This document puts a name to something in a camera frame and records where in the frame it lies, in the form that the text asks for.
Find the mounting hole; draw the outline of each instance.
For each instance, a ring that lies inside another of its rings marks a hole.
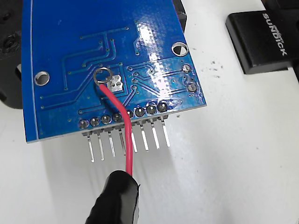
[[[50,81],[50,76],[46,71],[40,71],[34,78],[34,82],[38,86],[44,86]]]
[[[189,52],[189,48],[188,48],[187,44],[185,44],[183,42],[174,43],[173,46],[171,47],[171,50],[172,50],[173,54],[175,54],[178,57],[184,57]]]

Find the black object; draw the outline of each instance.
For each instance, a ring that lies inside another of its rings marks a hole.
[[[139,186],[133,177],[124,171],[114,171],[85,224],[136,224],[138,197]]]
[[[112,115],[112,119],[113,119],[115,122],[119,122],[119,121],[121,121],[122,116],[121,116],[120,113],[115,113],[115,114]]]
[[[136,114],[137,117],[141,118],[145,115],[145,110],[142,107],[138,107],[135,110],[135,114]]]
[[[174,7],[176,8],[178,19],[181,23],[182,29],[185,32],[186,23],[187,23],[187,14],[184,9],[183,3],[181,0],[173,0]]]
[[[266,9],[294,9],[299,8],[298,0],[263,0]]]
[[[155,114],[157,112],[157,109],[156,109],[156,107],[154,105],[148,105],[146,107],[146,112],[148,114]]]
[[[22,0],[0,0],[0,100],[22,108],[21,19]]]
[[[130,118],[132,118],[132,117],[134,117],[134,113],[133,113],[133,111],[127,111],[127,113],[128,113],[128,115],[130,116]]]
[[[158,103],[157,107],[160,113],[166,112],[168,110],[168,105],[164,102]]]
[[[90,121],[89,121],[89,124],[93,127],[99,126],[100,125],[100,119],[91,118]]]
[[[286,69],[299,60],[299,10],[231,14],[226,26],[245,74]]]

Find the printed circuit board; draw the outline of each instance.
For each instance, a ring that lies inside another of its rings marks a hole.
[[[93,75],[133,123],[206,105],[172,0],[24,0],[27,142],[122,128]]]

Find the metal pin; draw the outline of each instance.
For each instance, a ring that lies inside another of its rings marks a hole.
[[[141,129],[141,134],[142,134],[142,138],[143,138],[143,142],[144,142],[144,147],[145,147],[145,151],[149,150],[149,146],[148,146],[148,142],[146,141],[146,137],[145,137],[145,131],[144,131],[144,127],[142,122],[139,122],[140,125],[140,129]]]
[[[121,131],[121,129],[118,129],[118,133],[120,134],[121,147],[122,147],[123,154],[126,155],[125,142],[124,142],[124,140],[123,140],[123,136],[122,136],[122,131]]]
[[[159,141],[158,141],[158,136],[157,136],[156,128],[154,126],[153,119],[150,120],[150,124],[151,124],[151,129],[153,130],[156,147],[157,147],[157,149],[160,149],[160,145],[159,145]]]
[[[135,151],[135,153],[137,153],[137,146],[136,146],[133,130],[132,130],[132,142],[133,142],[133,146],[134,146],[134,151]]]
[[[94,162],[94,156],[93,156],[93,146],[92,146],[92,141],[90,139],[90,136],[87,136],[87,141],[88,141],[88,146],[90,150],[90,155],[92,156],[92,162]]]
[[[163,117],[161,117],[161,122],[162,122],[162,126],[163,126],[163,131],[164,131],[167,147],[170,147],[170,142],[169,142],[169,138],[168,138],[168,134],[167,134],[167,130],[166,130],[166,125],[165,125],[165,121],[164,121]]]
[[[102,161],[104,161],[105,158],[104,158],[103,145],[102,145],[102,140],[101,140],[100,133],[98,133],[98,140],[99,140],[99,145],[100,145],[100,152],[101,152]]]
[[[112,156],[115,157],[115,151],[114,151],[114,146],[113,146],[113,140],[112,140],[111,132],[108,132],[108,136],[109,136],[109,141],[110,141]]]

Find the white table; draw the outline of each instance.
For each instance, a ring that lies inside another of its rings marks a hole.
[[[156,150],[148,135],[146,153],[134,129],[139,223],[295,224],[298,81],[292,69],[244,75],[225,27],[228,14],[263,10],[261,1],[184,0],[184,6],[185,35],[208,107],[169,117],[169,149],[160,139]],[[120,142],[113,159],[106,136],[101,162],[93,136],[91,164],[80,134],[26,144],[22,111],[0,104],[0,115],[0,223],[85,223],[107,176],[124,168]]]

